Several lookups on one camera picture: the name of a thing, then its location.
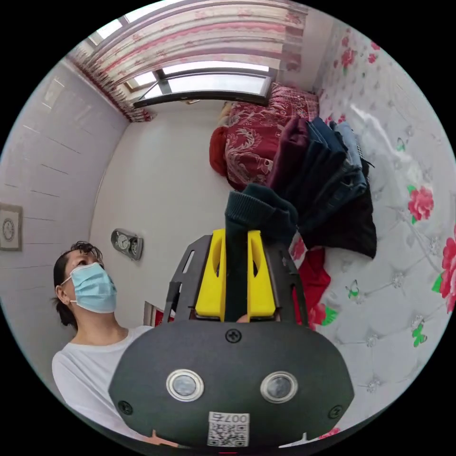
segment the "patterned bedspread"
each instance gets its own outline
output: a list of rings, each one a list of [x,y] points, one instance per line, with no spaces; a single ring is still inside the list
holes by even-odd
[[[279,138],[295,115],[309,121],[319,115],[317,95],[274,83],[268,106],[234,103],[228,120],[225,158],[228,181],[237,190],[266,183]]]

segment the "red pillow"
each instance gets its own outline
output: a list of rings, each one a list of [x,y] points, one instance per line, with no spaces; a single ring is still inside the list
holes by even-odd
[[[227,128],[217,127],[210,137],[209,163],[212,169],[223,177],[227,175],[227,162],[225,161],[225,145],[227,142]]]

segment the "blue surgical mask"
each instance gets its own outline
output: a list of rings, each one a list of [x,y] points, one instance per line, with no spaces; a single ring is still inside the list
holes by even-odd
[[[99,263],[74,268],[67,280],[69,279],[73,280],[76,295],[76,300],[70,301],[71,303],[97,314],[114,312],[117,290]]]

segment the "woman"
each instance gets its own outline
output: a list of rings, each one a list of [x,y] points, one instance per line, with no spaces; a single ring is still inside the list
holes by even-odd
[[[76,336],[52,360],[57,388],[67,405],[90,420],[131,438],[178,446],[145,437],[122,420],[108,393],[126,348],[150,326],[123,328],[116,321],[116,288],[105,272],[100,250],[77,242],[54,265],[55,305],[64,326]]]

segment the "black device housing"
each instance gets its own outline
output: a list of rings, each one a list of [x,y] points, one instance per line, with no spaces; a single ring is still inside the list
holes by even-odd
[[[155,430],[187,447],[208,445],[210,412],[248,413],[250,448],[329,432],[352,402],[353,386],[337,348],[308,328],[302,283],[288,249],[264,244],[280,322],[209,323],[196,319],[194,307],[211,238],[189,245],[170,282],[163,323],[135,340],[117,366],[109,394],[122,419],[142,435]],[[293,289],[303,325],[295,322]],[[171,310],[175,317],[169,324]],[[226,337],[233,330],[241,335],[236,343]],[[181,402],[168,393],[166,379],[177,369],[203,379],[199,399]],[[298,382],[296,395],[281,404],[260,393],[262,380],[276,371],[289,372]]]

